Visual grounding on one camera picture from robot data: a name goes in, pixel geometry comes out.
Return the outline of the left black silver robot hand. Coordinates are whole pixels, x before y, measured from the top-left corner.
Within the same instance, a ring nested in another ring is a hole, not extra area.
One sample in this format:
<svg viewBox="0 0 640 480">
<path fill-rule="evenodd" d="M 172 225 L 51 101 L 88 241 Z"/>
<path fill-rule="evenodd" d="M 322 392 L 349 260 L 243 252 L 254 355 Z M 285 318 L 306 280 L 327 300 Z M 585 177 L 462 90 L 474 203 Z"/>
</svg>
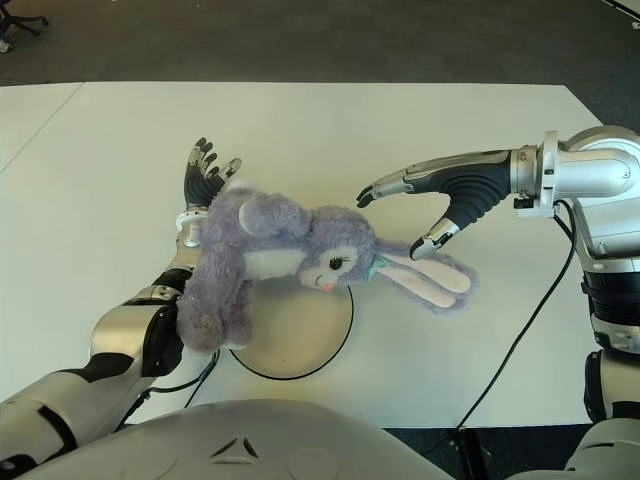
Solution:
<svg viewBox="0 0 640 480">
<path fill-rule="evenodd" d="M 188 209 L 208 207 L 242 165 L 240 158 L 224 164 L 220 164 L 217 158 L 213 143 L 206 137 L 198 139 L 189 152 L 183 181 Z"/>
</svg>

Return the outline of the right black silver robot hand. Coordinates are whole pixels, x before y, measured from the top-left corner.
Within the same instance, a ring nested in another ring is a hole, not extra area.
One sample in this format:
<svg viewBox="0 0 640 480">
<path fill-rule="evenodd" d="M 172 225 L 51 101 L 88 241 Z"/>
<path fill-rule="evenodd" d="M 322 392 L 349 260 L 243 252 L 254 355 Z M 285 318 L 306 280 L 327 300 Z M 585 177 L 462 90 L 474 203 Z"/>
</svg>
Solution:
<svg viewBox="0 0 640 480">
<path fill-rule="evenodd" d="M 431 159 L 386 175 L 356 198 L 365 208 L 383 197 L 439 193 L 449 197 L 443 216 L 409 249 L 413 260 L 426 258 L 476 222 L 511 193 L 511 152 L 493 150 Z"/>
</svg>

